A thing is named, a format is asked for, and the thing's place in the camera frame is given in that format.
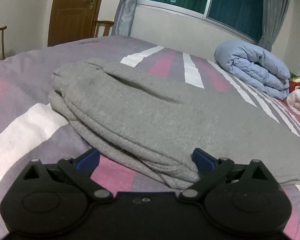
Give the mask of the grey pants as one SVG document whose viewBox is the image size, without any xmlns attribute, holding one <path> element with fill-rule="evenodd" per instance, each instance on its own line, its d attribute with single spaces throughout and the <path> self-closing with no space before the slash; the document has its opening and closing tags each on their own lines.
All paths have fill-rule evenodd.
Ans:
<svg viewBox="0 0 300 240">
<path fill-rule="evenodd" d="M 174 189 L 199 179 L 195 148 L 239 164 L 263 161 L 300 184 L 300 137 L 240 95 L 156 77 L 102 59 L 53 72 L 49 100 L 91 146 Z"/>
</svg>

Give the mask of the striped pink grey bedsheet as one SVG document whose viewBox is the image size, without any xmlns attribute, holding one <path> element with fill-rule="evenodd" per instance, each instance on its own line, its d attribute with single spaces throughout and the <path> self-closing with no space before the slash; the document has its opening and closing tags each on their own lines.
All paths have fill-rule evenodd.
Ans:
<svg viewBox="0 0 300 240">
<path fill-rule="evenodd" d="M 300 114 L 212 61 L 126 36 L 0 61 L 0 203 L 29 161 L 92 147 L 101 158 L 91 177 L 112 193 L 191 186 L 197 147 L 261 159 L 292 202 L 285 233 L 300 239 Z"/>
</svg>

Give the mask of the folded light blue quilt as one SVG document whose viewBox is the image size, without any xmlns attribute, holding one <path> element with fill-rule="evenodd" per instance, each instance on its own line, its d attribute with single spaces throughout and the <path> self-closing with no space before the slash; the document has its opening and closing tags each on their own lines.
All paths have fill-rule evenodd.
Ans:
<svg viewBox="0 0 300 240">
<path fill-rule="evenodd" d="M 285 63 L 257 45 L 229 40 L 214 53 L 216 63 L 242 82 L 279 100 L 289 94 L 290 72 Z"/>
</svg>

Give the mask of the wooden chair by door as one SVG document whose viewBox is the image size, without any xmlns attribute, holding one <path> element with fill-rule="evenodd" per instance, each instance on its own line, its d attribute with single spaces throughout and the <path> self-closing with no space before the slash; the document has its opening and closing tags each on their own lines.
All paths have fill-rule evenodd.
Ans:
<svg viewBox="0 0 300 240">
<path fill-rule="evenodd" d="M 102 36 L 108 36 L 110 33 L 110 29 L 113 27 L 113 21 L 107 20 L 94 20 L 93 22 L 93 37 L 98 37 L 100 32 L 100 27 L 103 28 Z"/>
</svg>

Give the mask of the grey curtain left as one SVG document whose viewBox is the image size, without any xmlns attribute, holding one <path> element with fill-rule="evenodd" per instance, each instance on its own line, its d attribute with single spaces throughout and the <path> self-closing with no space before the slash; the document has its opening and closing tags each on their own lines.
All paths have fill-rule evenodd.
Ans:
<svg viewBox="0 0 300 240">
<path fill-rule="evenodd" d="M 120 0 L 116 10 L 112 35 L 130 36 L 138 0 Z"/>
</svg>

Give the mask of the grey curtain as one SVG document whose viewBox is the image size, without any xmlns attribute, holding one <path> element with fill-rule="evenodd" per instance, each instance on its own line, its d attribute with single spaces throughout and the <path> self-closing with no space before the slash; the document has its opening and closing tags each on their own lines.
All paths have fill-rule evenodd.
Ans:
<svg viewBox="0 0 300 240">
<path fill-rule="evenodd" d="M 138 0 L 120 0 L 116 10 L 112 35 L 130 36 Z"/>
<path fill-rule="evenodd" d="M 290 0 L 263 0 L 262 35 L 258 46 L 271 52 L 278 37 Z"/>
</svg>

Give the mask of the brown wooden door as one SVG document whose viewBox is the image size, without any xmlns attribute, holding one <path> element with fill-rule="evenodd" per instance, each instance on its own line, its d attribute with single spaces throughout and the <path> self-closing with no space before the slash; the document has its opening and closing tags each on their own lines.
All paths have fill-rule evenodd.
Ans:
<svg viewBox="0 0 300 240">
<path fill-rule="evenodd" d="M 49 47 L 92 37 L 102 0 L 53 0 Z"/>
</svg>

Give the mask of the grey curtain right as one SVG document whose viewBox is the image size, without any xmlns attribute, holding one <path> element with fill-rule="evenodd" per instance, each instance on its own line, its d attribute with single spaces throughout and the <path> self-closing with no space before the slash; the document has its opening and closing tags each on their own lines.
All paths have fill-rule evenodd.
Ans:
<svg viewBox="0 0 300 240">
<path fill-rule="evenodd" d="M 262 35 L 258 46 L 271 52 L 278 37 L 290 0 L 263 0 Z"/>
</svg>

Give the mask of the window with metal frame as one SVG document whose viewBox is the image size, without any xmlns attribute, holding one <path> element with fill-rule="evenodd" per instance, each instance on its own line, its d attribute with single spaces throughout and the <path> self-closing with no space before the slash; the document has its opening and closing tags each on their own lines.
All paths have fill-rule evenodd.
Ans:
<svg viewBox="0 0 300 240">
<path fill-rule="evenodd" d="M 211 20 L 258 41 L 262 35 L 263 0 L 143 0 L 155 6 Z"/>
</svg>

